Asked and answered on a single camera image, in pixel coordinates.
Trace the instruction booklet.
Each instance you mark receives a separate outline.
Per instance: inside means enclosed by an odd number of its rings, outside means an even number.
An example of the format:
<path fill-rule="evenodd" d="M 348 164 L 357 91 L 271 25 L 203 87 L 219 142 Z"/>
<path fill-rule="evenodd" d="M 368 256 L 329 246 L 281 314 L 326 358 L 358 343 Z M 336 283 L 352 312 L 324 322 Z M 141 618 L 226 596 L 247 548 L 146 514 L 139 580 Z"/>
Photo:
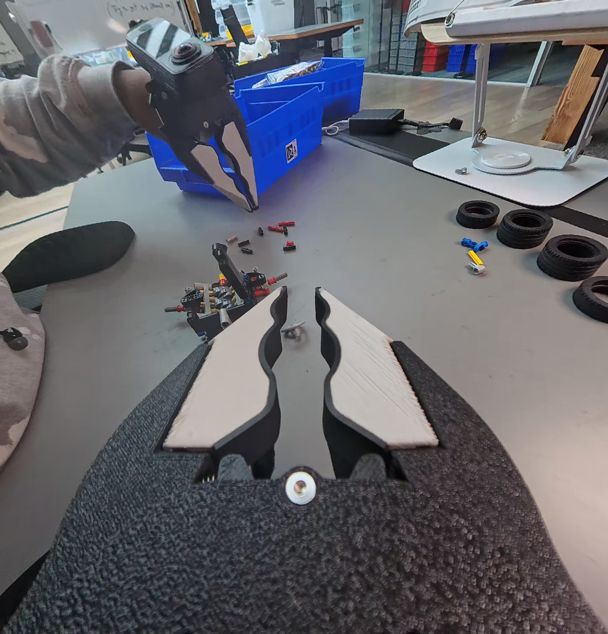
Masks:
<path fill-rule="evenodd" d="M 464 1 L 411 1 L 406 16 L 404 33 L 419 32 L 423 24 L 444 21 Z"/>

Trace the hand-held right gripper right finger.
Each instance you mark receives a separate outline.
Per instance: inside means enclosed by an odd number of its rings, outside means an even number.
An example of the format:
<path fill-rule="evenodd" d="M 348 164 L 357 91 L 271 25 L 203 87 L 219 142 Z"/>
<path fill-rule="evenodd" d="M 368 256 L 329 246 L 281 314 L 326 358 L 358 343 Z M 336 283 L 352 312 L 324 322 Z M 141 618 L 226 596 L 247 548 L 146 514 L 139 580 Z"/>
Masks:
<path fill-rule="evenodd" d="M 323 287 L 315 289 L 325 413 L 383 450 L 439 444 L 425 408 L 393 349 L 393 339 Z"/>

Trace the grey desk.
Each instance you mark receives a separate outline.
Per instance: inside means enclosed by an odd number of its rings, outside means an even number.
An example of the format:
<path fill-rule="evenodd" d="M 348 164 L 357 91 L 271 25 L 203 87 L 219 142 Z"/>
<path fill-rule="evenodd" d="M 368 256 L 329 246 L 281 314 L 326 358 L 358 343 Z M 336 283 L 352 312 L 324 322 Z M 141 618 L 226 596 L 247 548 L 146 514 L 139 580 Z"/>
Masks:
<path fill-rule="evenodd" d="M 0 475 L 0 594 L 54 540 L 85 472 L 118 425 L 197 345 L 179 314 L 185 286 L 218 277 L 211 247 L 294 221 L 284 252 L 268 234 L 239 268 L 287 273 L 287 340 L 274 372 L 282 410 L 275 475 L 304 464 L 333 475 L 322 431 L 324 377 L 315 288 L 403 341 L 482 417 L 509 452 L 564 565 L 608 629 L 608 325 L 543 274 L 536 251 L 493 242 L 475 276 L 458 206 L 478 192 L 337 139 L 247 213 L 183 194 L 153 161 L 83 179 L 65 226 L 105 220 L 136 238 L 102 273 L 48 287 L 36 408 Z"/>

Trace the wooden background table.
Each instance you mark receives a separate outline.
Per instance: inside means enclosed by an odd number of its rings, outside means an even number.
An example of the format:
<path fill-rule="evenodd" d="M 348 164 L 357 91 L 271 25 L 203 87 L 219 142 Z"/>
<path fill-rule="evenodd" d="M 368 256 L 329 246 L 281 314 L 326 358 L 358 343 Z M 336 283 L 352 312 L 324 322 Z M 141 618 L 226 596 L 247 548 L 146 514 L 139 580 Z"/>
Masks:
<path fill-rule="evenodd" d="M 267 38 L 271 42 L 280 44 L 280 49 L 288 53 L 296 53 L 300 56 L 304 42 L 323 42 L 323 56 L 333 57 L 332 39 L 340 37 L 351 29 L 360 28 L 364 24 L 362 18 L 354 20 L 341 20 L 333 23 L 308 25 L 287 30 L 281 34 L 271 34 Z"/>

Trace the wooden post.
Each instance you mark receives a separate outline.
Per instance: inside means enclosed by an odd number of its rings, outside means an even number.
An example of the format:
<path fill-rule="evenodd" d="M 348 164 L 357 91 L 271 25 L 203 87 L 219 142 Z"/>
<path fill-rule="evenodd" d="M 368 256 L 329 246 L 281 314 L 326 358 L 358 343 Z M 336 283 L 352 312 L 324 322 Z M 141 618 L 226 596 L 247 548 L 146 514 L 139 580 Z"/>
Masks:
<path fill-rule="evenodd" d="M 542 140 L 570 147 L 578 139 L 608 62 L 607 45 L 585 45 L 563 89 Z"/>

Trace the wide black rubber tire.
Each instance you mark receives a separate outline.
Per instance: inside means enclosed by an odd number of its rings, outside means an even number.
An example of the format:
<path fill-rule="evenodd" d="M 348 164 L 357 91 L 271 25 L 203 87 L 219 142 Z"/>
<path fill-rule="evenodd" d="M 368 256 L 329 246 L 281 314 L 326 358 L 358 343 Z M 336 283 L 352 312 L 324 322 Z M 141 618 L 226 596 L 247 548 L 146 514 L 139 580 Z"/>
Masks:
<path fill-rule="evenodd" d="M 607 259 L 608 248 L 601 242 L 577 234 L 562 234 L 546 242 L 538 254 L 537 266 L 557 280 L 584 281 Z"/>
<path fill-rule="evenodd" d="M 513 249 L 532 249 L 543 244 L 553 224 L 553 218 L 544 212 L 512 210 L 503 216 L 497 228 L 497 239 Z"/>

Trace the group of small toy pins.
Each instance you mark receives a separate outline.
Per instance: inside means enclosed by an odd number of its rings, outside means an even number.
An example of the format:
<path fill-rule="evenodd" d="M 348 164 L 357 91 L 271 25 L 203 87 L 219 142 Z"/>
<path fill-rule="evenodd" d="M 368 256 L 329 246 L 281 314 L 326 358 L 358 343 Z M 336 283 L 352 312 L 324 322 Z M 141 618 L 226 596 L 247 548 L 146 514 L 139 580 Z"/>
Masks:
<path fill-rule="evenodd" d="M 245 234 L 242 237 L 239 237 L 237 234 L 230 235 L 226 238 L 225 244 L 228 247 L 236 247 L 240 253 L 252 255 L 259 249 L 259 246 L 263 244 L 264 237 L 268 234 L 275 234 L 281 237 L 284 242 L 284 247 L 286 241 L 291 241 L 288 239 L 289 230 L 294 226 L 296 226 L 294 221 L 279 221 L 266 226 L 258 226 L 253 234 L 247 232 L 248 235 Z"/>

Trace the rack of small storage drawers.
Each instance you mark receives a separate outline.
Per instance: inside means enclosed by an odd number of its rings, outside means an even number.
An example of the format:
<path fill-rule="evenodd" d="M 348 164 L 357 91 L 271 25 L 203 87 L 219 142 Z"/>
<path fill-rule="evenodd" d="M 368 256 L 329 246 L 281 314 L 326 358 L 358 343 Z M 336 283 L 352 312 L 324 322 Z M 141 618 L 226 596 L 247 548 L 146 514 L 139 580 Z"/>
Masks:
<path fill-rule="evenodd" d="M 410 37 L 393 25 L 389 34 L 387 70 L 398 75 L 422 75 L 445 73 L 462 74 L 463 77 L 474 73 L 475 45 L 439 46 L 419 39 L 412 32 Z"/>

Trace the large whiteboard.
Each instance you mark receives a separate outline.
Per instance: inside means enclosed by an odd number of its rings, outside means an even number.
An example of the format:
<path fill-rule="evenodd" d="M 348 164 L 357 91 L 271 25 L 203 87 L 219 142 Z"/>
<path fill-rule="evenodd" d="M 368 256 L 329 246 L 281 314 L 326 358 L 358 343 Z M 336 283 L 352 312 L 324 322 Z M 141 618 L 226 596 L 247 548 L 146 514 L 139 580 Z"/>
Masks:
<path fill-rule="evenodd" d="M 161 18 L 188 30 L 179 1 L 6 1 L 42 56 L 107 50 L 125 44 L 131 21 Z"/>

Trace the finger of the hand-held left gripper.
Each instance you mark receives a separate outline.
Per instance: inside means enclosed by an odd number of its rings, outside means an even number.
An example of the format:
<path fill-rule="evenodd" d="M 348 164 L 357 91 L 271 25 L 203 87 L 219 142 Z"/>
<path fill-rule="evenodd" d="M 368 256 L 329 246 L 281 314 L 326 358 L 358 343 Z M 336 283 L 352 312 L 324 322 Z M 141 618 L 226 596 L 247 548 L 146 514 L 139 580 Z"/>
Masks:
<path fill-rule="evenodd" d="M 210 180 L 213 187 L 230 201 L 248 212 L 253 212 L 254 197 L 243 175 L 237 169 L 234 170 L 233 176 L 229 174 L 222 166 L 220 156 L 213 146 L 199 143 L 193 148 L 191 155 L 202 170 L 205 180 Z"/>
<path fill-rule="evenodd" d="M 232 192 L 237 194 L 239 204 L 248 212 L 258 210 L 258 190 L 251 150 L 245 144 L 235 122 L 224 126 L 219 147 L 233 170 Z"/>

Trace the bag of toy brick parts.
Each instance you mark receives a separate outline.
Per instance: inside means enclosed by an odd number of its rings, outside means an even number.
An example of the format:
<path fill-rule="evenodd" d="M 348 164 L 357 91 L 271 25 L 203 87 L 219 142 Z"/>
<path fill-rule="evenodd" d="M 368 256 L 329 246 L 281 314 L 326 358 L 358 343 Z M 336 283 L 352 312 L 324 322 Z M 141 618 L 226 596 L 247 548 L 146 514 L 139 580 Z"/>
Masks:
<path fill-rule="evenodd" d="M 288 67 L 272 70 L 266 75 L 252 84 L 252 89 L 267 88 L 276 84 L 284 83 L 313 74 L 321 70 L 324 66 L 324 60 L 301 61 Z"/>

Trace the stack of clear storage boxes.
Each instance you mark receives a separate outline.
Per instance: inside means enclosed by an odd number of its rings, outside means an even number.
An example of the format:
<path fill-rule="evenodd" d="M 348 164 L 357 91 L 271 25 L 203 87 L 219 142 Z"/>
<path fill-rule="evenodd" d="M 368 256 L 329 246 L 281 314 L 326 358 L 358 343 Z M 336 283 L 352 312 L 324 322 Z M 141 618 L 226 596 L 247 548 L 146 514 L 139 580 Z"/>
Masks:
<path fill-rule="evenodd" d="M 223 11 L 232 7 L 241 26 L 253 34 L 282 34 L 295 28 L 294 1 L 211 1 L 216 19 L 223 23 Z"/>

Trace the blue plastic bin with tag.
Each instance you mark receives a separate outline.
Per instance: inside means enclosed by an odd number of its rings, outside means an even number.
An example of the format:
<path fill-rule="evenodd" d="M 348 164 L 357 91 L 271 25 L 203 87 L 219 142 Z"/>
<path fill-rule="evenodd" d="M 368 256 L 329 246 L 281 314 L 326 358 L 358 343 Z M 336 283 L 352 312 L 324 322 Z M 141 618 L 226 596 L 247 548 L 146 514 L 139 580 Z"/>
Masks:
<path fill-rule="evenodd" d="M 244 89 L 236 96 L 247 124 L 259 194 L 321 144 L 324 87 L 324 82 L 275 84 Z M 149 134 L 146 139 L 163 180 L 184 192 L 224 198 L 190 172 L 166 142 Z"/>

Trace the person's grey printed sweatshirt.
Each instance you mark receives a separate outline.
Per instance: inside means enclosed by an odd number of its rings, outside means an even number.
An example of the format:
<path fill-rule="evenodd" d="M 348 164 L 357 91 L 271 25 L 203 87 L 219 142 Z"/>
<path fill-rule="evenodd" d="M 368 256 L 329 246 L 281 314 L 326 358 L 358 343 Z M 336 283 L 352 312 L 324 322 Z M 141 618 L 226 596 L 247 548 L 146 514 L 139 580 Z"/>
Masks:
<path fill-rule="evenodd" d="M 44 359 L 39 314 L 17 304 L 0 272 L 0 473 L 29 423 Z"/>

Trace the toy brick engine assembly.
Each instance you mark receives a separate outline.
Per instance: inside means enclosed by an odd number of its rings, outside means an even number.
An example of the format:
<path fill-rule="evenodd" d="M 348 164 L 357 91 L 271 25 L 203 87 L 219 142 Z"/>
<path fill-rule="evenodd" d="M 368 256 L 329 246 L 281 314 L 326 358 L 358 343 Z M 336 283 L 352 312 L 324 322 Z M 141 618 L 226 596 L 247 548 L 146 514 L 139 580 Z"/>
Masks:
<path fill-rule="evenodd" d="M 187 287 L 180 304 L 166 307 L 165 312 L 185 314 L 189 326 L 206 343 L 269 296 L 272 287 L 287 275 L 281 273 L 266 277 L 257 269 L 249 273 L 241 272 L 242 283 L 248 293 L 244 299 L 225 275 L 220 274 L 219 281 L 209 285 L 207 290 L 202 283 L 195 283 L 193 289 Z"/>

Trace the person's left hand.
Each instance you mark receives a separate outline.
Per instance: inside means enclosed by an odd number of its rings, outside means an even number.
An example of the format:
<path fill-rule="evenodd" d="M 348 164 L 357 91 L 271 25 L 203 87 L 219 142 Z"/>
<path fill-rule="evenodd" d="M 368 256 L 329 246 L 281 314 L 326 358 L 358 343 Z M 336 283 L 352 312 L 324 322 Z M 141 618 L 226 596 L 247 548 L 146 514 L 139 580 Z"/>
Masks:
<path fill-rule="evenodd" d="M 150 81 L 151 76 L 142 68 L 120 69 L 114 75 L 116 94 L 127 114 L 140 129 L 165 141 L 161 117 L 150 105 Z"/>

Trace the black power adapter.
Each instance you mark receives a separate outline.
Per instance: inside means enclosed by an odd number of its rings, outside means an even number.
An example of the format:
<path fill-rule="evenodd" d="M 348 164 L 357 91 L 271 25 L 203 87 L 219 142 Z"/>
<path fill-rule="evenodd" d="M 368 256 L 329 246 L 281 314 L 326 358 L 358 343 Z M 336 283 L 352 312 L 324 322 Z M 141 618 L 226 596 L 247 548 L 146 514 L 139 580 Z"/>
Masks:
<path fill-rule="evenodd" d="M 386 136 L 401 129 L 405 111 L 403 108 L 360 110 L 348 120 L 352 136 Z"/>

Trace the narrow black rubber tire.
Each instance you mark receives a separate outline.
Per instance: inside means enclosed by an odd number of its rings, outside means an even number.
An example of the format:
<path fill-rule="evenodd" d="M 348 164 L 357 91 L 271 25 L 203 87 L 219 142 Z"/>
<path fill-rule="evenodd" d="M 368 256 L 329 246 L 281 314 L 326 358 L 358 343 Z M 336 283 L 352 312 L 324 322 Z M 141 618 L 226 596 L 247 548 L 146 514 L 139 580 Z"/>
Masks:
<path fill-rule="evenodd" d="M 575 307 L 589 318 L 608 323 L 608 276 L 593 276 L 573 292 Z"/>
<path fill-rule="evenodd" d="M 492 202 L 470 200 L 460 205 L 455 220 L 465 228 L 486 229 L 496 223 L 499 213 L 500 208 Z"/>

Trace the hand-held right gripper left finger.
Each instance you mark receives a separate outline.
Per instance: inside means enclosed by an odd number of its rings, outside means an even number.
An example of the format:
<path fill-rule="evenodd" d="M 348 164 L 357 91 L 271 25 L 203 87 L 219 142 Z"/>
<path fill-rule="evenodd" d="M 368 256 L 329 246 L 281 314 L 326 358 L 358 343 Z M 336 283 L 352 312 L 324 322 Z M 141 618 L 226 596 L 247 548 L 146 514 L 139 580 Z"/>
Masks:
<path fill-rule="evenodd" d="M 165 451 L 267 452 L 279 435 L 273 367 L 282 353 L 286 286 L 234 321 L 207 345 L 181 398 Z"/>

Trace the white plastic bag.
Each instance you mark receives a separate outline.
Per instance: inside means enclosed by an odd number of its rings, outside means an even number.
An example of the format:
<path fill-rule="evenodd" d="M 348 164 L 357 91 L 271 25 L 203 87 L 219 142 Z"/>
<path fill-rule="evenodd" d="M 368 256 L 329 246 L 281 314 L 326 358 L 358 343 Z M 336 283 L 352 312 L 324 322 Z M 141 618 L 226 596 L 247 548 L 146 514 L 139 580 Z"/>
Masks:
<path fill-rule="evenodd" d="M 271 41 L 264 32 L 255 36 L 253 43 L 240 42 L 238 45 L 237 63 L 244 65 L 252 61 L 265 59 L 273 52 Z"/>

